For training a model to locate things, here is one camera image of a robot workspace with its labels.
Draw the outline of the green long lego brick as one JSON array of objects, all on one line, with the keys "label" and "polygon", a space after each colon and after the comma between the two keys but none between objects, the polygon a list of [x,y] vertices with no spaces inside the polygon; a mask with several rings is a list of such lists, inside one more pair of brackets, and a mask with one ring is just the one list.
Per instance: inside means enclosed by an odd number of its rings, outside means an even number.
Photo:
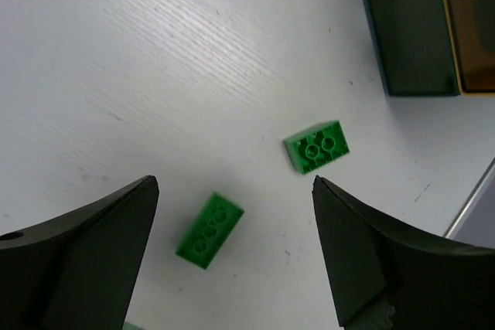
[{"label": "green long lego brick", "polygon": [[206,270],[243,215],[240,206],[214,192],[182,238],[176,255]]}]

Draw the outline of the green lego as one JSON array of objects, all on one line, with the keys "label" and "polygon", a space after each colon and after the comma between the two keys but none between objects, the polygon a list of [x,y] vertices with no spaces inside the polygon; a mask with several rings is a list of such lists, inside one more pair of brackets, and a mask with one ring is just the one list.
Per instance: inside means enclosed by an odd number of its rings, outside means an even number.
[{"label": "green lego", "polygon": [[307,174],[350,152],[339,121],[328,121],[306,128],[283,141],[293,168]]}]

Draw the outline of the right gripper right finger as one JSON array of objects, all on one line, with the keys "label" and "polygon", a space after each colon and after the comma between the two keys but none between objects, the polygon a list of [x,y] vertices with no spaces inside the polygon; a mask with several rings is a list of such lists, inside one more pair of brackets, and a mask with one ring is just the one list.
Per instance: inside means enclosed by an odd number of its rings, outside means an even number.
[{"label": "right gripper right finger", "polygon": [[420,230],[322,177],[312,197],[340,327],[494,327],[492,249]]}]

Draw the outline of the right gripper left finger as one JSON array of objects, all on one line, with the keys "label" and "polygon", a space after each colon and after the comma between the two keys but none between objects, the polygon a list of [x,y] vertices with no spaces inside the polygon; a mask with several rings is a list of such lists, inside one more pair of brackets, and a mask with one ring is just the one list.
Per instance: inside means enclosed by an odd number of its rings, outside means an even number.
[{"label": "right gripper left finger", "polygon": [[159,200],[147,175],[1,236],[3,329],[121,329]]}]

